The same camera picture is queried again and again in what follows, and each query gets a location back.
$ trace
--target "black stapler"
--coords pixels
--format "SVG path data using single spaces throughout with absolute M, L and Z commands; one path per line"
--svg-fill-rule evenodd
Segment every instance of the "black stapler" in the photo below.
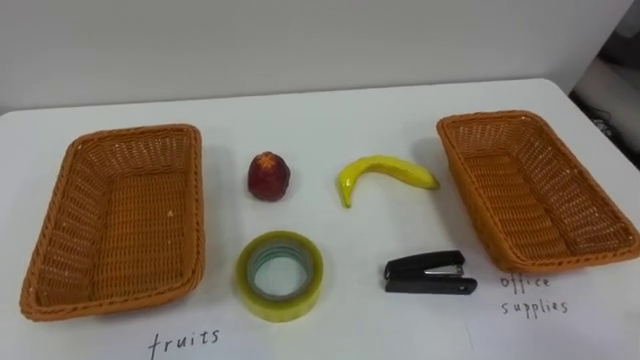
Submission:
M 384 278 L 386 292 L 411 294 L 469 295 L 478 282 L 464 278 L 465 259 L 458 250 L 412 255 L 387 263 Z M 453 271 L 438 268 L 452 266 Z

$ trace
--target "red apple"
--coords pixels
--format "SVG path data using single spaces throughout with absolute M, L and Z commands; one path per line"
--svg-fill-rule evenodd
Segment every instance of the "red apple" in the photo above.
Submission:
M 280 156 L 263 152 L 249 165 L 249 192 L 260 200 L 278 201 L 287 192 L 290 176 L 289 167 Z

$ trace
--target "orange wicker basket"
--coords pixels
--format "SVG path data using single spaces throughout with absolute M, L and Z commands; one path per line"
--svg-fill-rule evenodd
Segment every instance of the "orange wicker basket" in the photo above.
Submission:
M 450 116 L 438 134 L 475 231 L 507 272 L 551 272 L 640 255 L 640 236 L 539 116 Z
M 24 316 L 132 310 L 194 289 L 205 262 L 201 147 L 190 125 L 71 143 L 24 279 Z

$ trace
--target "banana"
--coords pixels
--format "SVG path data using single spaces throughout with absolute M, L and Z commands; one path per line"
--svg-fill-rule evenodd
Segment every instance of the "banana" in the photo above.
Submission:
M 423 189 L 437 189 L 440 186 L 429 170 L 420 165 L 393 156 L 363 157 L 347 165 L 338 176 L 338 188 L 346 208 L 351 207 L 351 193 L 358 178 L 367 172 L 383 173 Z

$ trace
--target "tape roll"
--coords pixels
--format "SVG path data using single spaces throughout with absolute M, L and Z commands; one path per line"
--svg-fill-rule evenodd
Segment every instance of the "tape roll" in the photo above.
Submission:
M 256 285 L 256 274 L 266 262 L 281 257 L 298 262 L 307 279 L 290 294 L 268 294 Z M 316 304 L 323 269 L 320 250 L 311 240 L 291 231 L 272 231 L 258 236 L 244 248 L 236 264 L 235 280 L 249 311 L 267 321 L 287 322 L 305 315 Z

